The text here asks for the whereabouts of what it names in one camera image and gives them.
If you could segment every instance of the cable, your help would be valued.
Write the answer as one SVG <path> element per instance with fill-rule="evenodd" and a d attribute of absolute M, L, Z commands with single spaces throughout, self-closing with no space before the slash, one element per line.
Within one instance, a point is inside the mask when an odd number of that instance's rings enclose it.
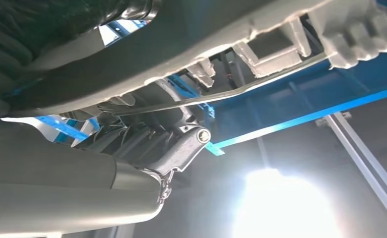
<path fill-rule="evenodd" d="M 227 60 L 226 53 L 220 53 L 221 62 L 223 63 L 224 71 L 226 73 L 226 78 L 229 81 L 229 85 L 232 89 L 238 88 L 236 82 L 233 80 L 232 70 L 230 68 L 229 61 Z"/>
<path fill-rule="evenodd" d="M 244 94 L 246 92 L 257 89 L 259 87 L 262 87 L 264 85 L 270 84 L 274 81 L 277 81 L 277 80 L 284 78 L 288 75 L 291 75 L 293 73 L 301 71 L 307 67 L 315 65 L 317 63 L 320 63 L 326 59 L 327 59 L 326 54 L 321 53 L 321 54 L 316 55 L 310 59 L 307 59 L 307 60 L 305 60 L 305 61 L 303 61 L 303 62 L 301 62 L 301 63 L 299 63 L 291 68 L 274 73 L 274 74 L 269 75 L 267 77 L 263 77 L 261 79 L 258 79 L 257 81 L 254 81 L 252 83 L 249 83 L 247 85 L 244 85 L 242 87 L 239 87 L 237 89 L 233 89 L 230 91 L 206 95 L 206 96 L 202 96 L 199 98 L 185 99 L 185 100 L 180 100 L 180 101 L 167 103 L 167 104 L 159 104 L 159 105 L 155 105 L 155 106 L 134 109 L 131 111 L 114 112 L 112 114 L 114 116 L 128 116 L 128 115 L 134 115 L 134 114 L 152 113 L 152 112 L 164 111 L 164 110 L 169 110 L 169 109 L 174 109 L 174 108 L 179 108 L 179 107 L 192 106 L 192 105 L 197 105 L 197 104 L 202 104 L 202 103 L 209 103 L 209 102 L 214 102 L 214 101 L 219 101 L 219 100 L 223 100 L 223 99 L 227 99 L 227 98 L 236 97 L 236 96 L 239 96 L 239 95 Z"/>
<path fill-rule="evenodd" d="M 131 127 L 131 126 L 129 126 L 129 127 L 125 130 L 124 135 L 122 136 L 121 146 L 123 146 L 123 144 L 124 144 L 124 141 L 125 141 L 125 139 L 126 139 L 126 137 L 127 137 L 127 134 L 128 134 L 128 132 L 129 132 L 130 127 Z"/>

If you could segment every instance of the grey wall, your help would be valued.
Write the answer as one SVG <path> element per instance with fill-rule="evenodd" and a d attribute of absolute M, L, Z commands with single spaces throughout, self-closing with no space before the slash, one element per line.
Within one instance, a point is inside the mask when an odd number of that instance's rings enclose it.
<path fill-rule="evenodd" d="M 387 170 L 387 99 L 350 111 L 352 127 Z M 263 137 L 271 165 L 304 177 L 330 198 L 345 238 L 387 238 L 387 212 L 328 127 L 314 122 Z M 135 238 L 227 238 L 247 172 L 262 167 L 256 140 L 204 151 L 153 220 L 135 226 Z"/>

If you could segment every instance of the metal clamp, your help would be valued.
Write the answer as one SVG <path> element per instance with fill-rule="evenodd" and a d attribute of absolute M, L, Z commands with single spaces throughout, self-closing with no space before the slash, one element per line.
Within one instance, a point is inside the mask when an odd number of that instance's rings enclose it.
<path fill-rule="evenodd" d="M 148 165 L 147 168 L 161 176 L 167 175 L 171 171 L 183 172 L 210 139 L 209 130 L 197 126 L 186 132 L 160 160 Z"/>
<path fill-rule="evenodd" d="M 172 187 L 170 186 L 170 183 L 173 179 L 173 175 L 175 174 L 174 170 L 171 170 L 167 175 L 165 175 L 161 179 L 161 191 L 160 196 L 158 197 L 158 204 L 163 204 L 164 200 L 166 200 L 170 193 L 172 192 Z"/>

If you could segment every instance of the bright light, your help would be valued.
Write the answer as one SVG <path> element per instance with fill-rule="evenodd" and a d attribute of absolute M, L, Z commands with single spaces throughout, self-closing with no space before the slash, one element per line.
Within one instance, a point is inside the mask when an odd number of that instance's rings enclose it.
<path fill-rule="evenodd" d="M 277 170 L 253 172 L 234 238 L 340 238 L 327 199 L 310 183 Z"/>

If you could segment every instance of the bolt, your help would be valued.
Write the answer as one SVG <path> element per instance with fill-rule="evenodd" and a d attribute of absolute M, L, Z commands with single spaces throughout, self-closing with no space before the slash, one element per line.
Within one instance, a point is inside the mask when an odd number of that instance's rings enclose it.
<path fill-rule="evenodd" d="M 208 130 L 202 129 L 198 132 L 198 140 L 201 143 L 207 143 L 211 139 L 211 134 L 209 133 Z"/>

